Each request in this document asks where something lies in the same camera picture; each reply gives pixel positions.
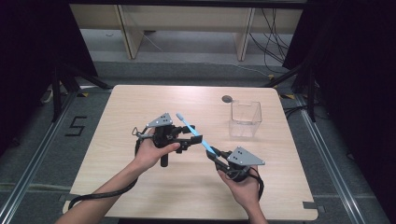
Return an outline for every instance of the background table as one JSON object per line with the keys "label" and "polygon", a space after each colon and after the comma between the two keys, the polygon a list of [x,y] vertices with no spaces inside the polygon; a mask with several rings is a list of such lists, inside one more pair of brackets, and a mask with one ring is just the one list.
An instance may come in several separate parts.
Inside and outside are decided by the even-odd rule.
{"label": "background table", "polygon": [[[260,101],[262,124],[253,138],[229,135],[231,104],[221,97]],[[277,93],[273,89],[117,86],[78,172],[71,194],[88,194],[103,185],[134,157],[136,137],[132,130],[168,112],[176,126],[183,126],[176,113],[196,126],[207,143],[220,150],[241,146],[266,164],[260,166],[265,184],[261,199],[268,219],[313,220],[312,203],[304,170]],[[245,211],[233,199],[219,178],[214,162],[202,145],[189,147],[182,154],[169,155],[169,165],[158,163],[139,177],[135,187],[121,196],[108,217],[246,219]]]}

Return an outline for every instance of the clear plastic container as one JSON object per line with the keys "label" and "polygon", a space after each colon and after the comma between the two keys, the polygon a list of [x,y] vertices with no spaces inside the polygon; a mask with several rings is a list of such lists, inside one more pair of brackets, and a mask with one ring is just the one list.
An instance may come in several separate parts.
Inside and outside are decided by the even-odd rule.
{"label": "clear plastic container", "polygon": [[232,101],[230,136],[253,137],[261,123],[262,106],[260,102]]}

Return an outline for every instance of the forearm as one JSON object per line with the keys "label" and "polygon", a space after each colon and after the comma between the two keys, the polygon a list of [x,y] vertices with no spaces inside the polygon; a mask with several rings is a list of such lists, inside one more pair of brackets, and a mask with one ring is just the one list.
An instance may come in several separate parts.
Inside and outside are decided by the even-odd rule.
{"label": "forearm", "polygon": [[[114,175],[94,193],[105,193],[127,187],[143,172],[133,162]],[[120,196],[82,201],[67,211],[57,223],[98,223]]]}
{"label": "forearm", "polygon": [[259,204],[253,204],[245,207],[250,224],[268,224],[267,219],[262,212]]}

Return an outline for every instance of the hand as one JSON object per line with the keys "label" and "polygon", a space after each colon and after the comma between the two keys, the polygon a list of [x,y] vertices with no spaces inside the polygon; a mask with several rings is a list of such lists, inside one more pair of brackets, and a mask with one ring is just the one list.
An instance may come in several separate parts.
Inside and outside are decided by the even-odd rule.
{"label": "hand", "polygon": [[[251,175],[257,176],[255,171],[249,170]],[[224,172],[218,170],[219,176],[224,181],[224,183],[230,188],[231,193],[235,200],[245,209],[248,206],[259,203],[259,183],[256,179],[248,176],[245,180],[241,182],[235,182],[231,180]]]}
{"label": "hand", "polygon": [[[154,134],[154,129],[150,129],[148,133]],[[134,156],[133,163],[145,172],[154,166],[163,155],[175,151],[179,147],[180,143],[173,143],[163,148],[157,148],[151,139],[144,139]]]}

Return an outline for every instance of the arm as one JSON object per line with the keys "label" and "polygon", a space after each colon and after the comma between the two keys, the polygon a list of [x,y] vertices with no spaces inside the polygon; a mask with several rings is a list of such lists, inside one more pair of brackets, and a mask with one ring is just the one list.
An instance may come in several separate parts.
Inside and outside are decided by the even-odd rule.
{"label": "arm", "polygon": [[257,180],[252,177],[248,177],[237,183],[227,178],[226,174],[221,170],[218,170],[218,173],[224,183],[230,188],[235,200],[247,212],[250,223],[267,224],[267,219],[265,218],[259,203],[259,184],[257,183]]}
{"label": "arm", "polygon": [[[145,139],[134,159],[94,193],[110,192],[127,187],[141,174],[154,166],[161,156],[179,147],[179,143],[174,143],[158,149],[151,139]],[[64,213],[56,223],[98,223],[119,197],[82,201]]]}

